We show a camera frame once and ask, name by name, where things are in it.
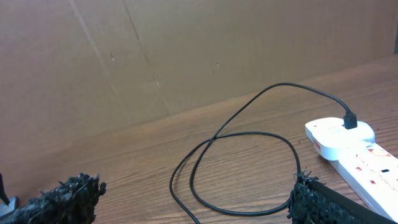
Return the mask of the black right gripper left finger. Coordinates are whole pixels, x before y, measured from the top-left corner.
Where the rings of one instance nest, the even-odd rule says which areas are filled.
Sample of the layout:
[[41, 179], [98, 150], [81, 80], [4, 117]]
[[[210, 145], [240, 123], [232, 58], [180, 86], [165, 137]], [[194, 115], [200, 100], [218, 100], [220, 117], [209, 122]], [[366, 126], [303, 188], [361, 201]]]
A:
[[1, 224], [92, 224], [95, 207], [106, 193], [100, 177], [81, 173], [59, 186], [30, 198], [27, 204], [1, 219]]

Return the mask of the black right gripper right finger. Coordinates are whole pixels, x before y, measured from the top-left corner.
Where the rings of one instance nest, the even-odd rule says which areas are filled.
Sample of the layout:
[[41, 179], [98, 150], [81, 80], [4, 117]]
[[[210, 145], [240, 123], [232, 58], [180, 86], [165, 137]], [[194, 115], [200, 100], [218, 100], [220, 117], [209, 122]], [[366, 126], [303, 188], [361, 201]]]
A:
[[328, 188], [304, 171], [295, 174], [287, 218], [295, 224], [395, 224]]

